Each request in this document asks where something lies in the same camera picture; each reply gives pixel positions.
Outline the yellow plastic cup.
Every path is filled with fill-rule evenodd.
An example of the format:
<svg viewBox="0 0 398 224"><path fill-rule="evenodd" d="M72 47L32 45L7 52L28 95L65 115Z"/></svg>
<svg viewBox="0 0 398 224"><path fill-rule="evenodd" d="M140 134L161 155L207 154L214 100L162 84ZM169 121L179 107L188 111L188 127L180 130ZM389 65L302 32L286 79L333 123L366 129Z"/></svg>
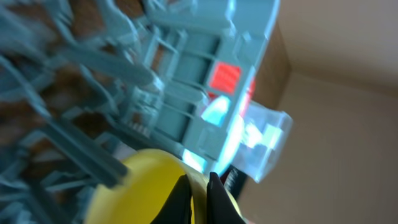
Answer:
<svg viewBox="0 0 398 224"><path fill-rule="evenodd" d="M159 149L139 151L125 159L123 164L128 173L120 185L110 189L97 186L85 223L151 223L182 175L188 176L192 190L192 223L206 223L206 190L210 176ZM228 191L227 194L242 217L237 202Z"/></svg>

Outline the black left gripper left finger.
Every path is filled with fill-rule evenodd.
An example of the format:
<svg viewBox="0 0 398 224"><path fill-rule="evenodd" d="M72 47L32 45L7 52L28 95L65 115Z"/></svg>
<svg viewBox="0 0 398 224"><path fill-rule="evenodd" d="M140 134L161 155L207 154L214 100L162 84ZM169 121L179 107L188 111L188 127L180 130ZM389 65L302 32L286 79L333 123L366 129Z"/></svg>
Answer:
<svg viewBox="0 0 398 224"><path fill-rule="evenodd" d="M182 175L151 224L191 224L192 190L187 175Z"/></svg>

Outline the light blue plate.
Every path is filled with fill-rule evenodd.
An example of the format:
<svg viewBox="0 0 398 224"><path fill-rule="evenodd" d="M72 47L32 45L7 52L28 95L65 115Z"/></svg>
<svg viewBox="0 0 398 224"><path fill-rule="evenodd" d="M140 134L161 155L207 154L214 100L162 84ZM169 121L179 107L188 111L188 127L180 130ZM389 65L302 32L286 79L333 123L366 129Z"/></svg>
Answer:
<svg viewBox="0 0 398 224"><path fill-rule="evenodd" d="M221 126L229 108L230 100L225 96L219 96L213 100L208 107L202 112L201 119L207 123ZM205 159L197 153L184 149L182 152L182 161L188 166L208 175L210 172L216 172L222 176L231 165L235 155L237 154L240 142L244 133L244 120L240 114L232 119L232 127L227 132L227 137L224 140L223 148L218 153L218 158L215 161Z"/></svg>

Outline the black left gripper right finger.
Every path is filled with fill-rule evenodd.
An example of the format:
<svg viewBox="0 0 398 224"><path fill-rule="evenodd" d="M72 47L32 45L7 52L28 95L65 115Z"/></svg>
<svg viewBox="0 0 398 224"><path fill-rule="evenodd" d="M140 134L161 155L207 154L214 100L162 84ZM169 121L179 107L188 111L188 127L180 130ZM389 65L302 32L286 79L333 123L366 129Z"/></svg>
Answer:
<svg viewBox="0 0 398 224"><path fill-rule="evenodd" d="M207 224L245 224L217 173L211 172L206 190Z"/></svg>

